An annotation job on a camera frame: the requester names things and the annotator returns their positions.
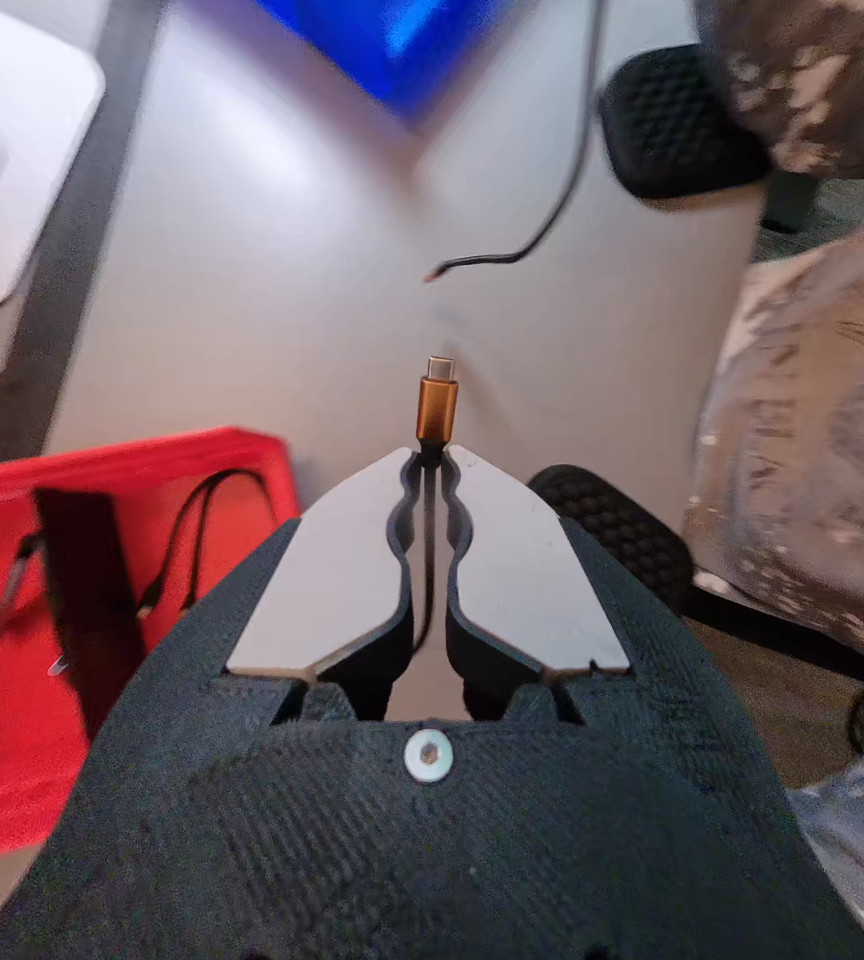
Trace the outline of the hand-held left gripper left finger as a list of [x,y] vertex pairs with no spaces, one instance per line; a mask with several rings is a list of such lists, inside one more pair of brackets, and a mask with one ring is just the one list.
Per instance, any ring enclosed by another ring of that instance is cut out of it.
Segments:
[[414,452],[401,447],[302,515],[227,672],[389,701],[413,656],[413,542]]

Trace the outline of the person's right forearm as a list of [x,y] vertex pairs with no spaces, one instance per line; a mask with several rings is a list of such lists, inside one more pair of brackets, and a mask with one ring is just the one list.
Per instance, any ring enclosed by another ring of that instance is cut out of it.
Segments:
[[774,166],[864,180],[864,1],[696,1],[713,88]]

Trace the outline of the blue storage bin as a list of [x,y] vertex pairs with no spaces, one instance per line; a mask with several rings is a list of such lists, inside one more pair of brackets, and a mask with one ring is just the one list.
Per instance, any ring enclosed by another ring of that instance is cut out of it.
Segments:
[[372,99],[414,118],[438,99],[507,2],[259,1]]

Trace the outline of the grey usb hub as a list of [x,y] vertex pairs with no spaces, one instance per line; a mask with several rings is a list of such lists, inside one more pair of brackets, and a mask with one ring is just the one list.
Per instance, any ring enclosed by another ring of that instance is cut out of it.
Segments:
[[6,573],[6,581],[0,594],[0,642],[5,636],[13,615],[29,565],[44,544],[44,532],[35,531],[24,535],[16,548]]

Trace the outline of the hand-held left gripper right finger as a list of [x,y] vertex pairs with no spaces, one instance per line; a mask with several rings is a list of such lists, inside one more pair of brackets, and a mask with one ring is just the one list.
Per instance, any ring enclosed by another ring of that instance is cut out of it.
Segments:
[[630,658],[556,511],[469,449],[445,452],[446,652],[474,710]]

